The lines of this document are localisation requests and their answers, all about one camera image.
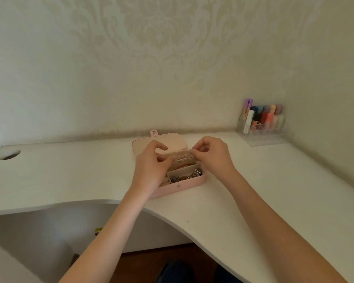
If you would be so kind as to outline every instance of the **white desk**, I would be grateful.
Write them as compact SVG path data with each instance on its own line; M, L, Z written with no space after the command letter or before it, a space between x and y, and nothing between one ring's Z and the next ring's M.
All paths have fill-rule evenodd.
M203 134L184 135L191 147ZM354 283L354 189L290 144L228 143L236 168L262 198ZM132 179L133 139L0 148L0 214L90 201L119 203ZM199 187L149 201L145 210L191 238L244 281L276 282L227 190L212 176Z

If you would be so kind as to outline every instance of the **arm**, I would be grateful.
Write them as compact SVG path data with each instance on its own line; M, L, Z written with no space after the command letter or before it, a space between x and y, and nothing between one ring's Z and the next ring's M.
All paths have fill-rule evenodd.
M135 220L173 162L172 157L165 159L156 153L156 148L168 149L160 142L151 141L137 156L131 187L104 228L60 283L110 281Z
M227 144L202 138L191 153L222 182L263 249L279 282L346 283L304 238L248 184L232 163Z

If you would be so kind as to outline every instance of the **hand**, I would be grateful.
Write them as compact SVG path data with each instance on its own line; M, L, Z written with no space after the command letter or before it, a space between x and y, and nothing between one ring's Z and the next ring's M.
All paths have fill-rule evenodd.
M136 157L135 171L130 189L136 189L149 198L166 177L166 171L173 163L173 156L168 158L156 153L155 149L168 150L163 143L152 140L144 151Z
M227 144L219 138L203 137L193 146L190 153L220 181L236 171Z

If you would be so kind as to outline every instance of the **jewelry box lid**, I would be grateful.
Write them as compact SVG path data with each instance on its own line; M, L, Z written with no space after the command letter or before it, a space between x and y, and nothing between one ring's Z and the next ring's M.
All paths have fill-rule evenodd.
M151 137L137 139L132 142L132 150L134 151L135 156L143 152L144 148L152 140L159 141L168 147L168 150L166 151L157 148L156 152L159 154L178 152L182 150L187 150L188 148L188 143L186 143L182 136L178 133L168 133L159 135L157 133L157 130L153 129L151 130L150 134Z

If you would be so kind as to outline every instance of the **wooden floor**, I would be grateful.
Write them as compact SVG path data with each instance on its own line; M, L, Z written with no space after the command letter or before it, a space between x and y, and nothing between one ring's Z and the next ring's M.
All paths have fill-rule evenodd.
M181 259L193 267L197 283L211 283L217 263L194 243L124 253L111 283L155 283L163 266Z

